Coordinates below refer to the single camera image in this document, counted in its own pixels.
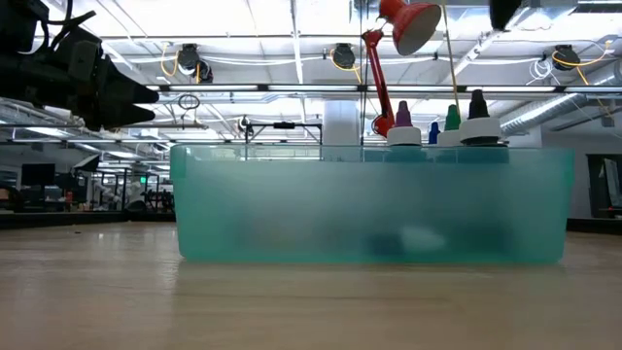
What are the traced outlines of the translucent green plastic bin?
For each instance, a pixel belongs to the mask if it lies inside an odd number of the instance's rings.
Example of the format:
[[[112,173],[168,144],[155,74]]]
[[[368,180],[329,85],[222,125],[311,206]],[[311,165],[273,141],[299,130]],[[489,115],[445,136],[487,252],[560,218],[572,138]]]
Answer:
[[[555,263],[574,154],[178,145],[179,250],[219,263]]]

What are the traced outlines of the large black-tipped coloring bottle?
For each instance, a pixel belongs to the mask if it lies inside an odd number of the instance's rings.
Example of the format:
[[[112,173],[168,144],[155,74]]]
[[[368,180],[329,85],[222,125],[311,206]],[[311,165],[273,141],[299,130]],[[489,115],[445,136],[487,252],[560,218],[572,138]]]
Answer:
[[[501,144],[501,123],[492,118],[483,91],[478,88],[471,93],[468,117],[461,122],[460,141],[470,147],[497,147]]]

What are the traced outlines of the background black gantry frame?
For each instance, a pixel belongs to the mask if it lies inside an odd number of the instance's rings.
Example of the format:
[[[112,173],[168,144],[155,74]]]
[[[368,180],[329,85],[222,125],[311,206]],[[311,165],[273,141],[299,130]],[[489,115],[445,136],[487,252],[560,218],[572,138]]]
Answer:
[[[320,123],[246,122],[244,129],[245,158],[248,158],[248,147],[266,128],[272,128],[277,130],[292,130],[296,128],[301,128],[311,137],[312,140],[314,140],[319,145],[319,156],[322,155],[322,148],[324,146],[324,128]]]

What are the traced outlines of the red desk lamp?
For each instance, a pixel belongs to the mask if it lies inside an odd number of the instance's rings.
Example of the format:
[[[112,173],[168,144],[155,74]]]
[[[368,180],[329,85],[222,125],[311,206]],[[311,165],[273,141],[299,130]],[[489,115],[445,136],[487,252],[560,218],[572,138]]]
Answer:
[[[406,4],[403,0],[381,0],[379,6],[379,17],[393,26],[393,43],[401,56],[415,53],[430,40],[441,15],[439,5],[427,2]],[[395,125],[395,117],[377,51],[383,37],[382,28],[367,30],[362,35],[381,107],[372,129],[376,134],[387,137]]]

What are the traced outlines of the large purple-tipped coloring bottle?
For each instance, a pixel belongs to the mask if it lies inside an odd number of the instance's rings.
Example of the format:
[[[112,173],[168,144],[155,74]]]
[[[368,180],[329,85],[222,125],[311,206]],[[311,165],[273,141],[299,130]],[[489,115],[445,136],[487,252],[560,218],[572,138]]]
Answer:
[[[408,103],[401,100],[398,104],[394,125],[387,132],[389,146],[421,146],[421,129],[412,124]]]

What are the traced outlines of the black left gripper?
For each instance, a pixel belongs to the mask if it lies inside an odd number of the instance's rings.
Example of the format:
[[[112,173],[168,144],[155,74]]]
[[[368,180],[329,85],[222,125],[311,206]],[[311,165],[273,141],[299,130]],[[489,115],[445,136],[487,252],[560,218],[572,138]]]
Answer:
[[[99,100],[97,66],[101,60],[100,41],[81,40],[71,51],[68,75],[72,86],[67,96],[69,109],[76,115],[87,117],[88,129],[117,129],[145,123],[155,118],[155,113],[133,104],[158,102],[159,94],[128,78],[110,60],[103,61],[103,103]]]

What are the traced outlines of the black background monitor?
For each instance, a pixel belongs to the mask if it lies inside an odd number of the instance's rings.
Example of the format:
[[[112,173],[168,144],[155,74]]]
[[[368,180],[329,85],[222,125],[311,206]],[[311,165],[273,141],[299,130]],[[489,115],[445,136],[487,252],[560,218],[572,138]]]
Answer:
[[[53,185],[54,178],[54,163],[25,163],[21,166],[20,184],[22,186]]]

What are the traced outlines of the large green-tipped coloring bottle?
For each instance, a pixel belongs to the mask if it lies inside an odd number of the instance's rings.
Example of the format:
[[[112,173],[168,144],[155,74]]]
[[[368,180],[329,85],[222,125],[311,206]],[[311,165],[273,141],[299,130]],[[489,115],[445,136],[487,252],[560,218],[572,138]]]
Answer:
[[[448,107],[445,125],[442,132],[437,136],[439,147],[456,147],[461,145],[460,133],[461,116],[458,107],[454,104]]]

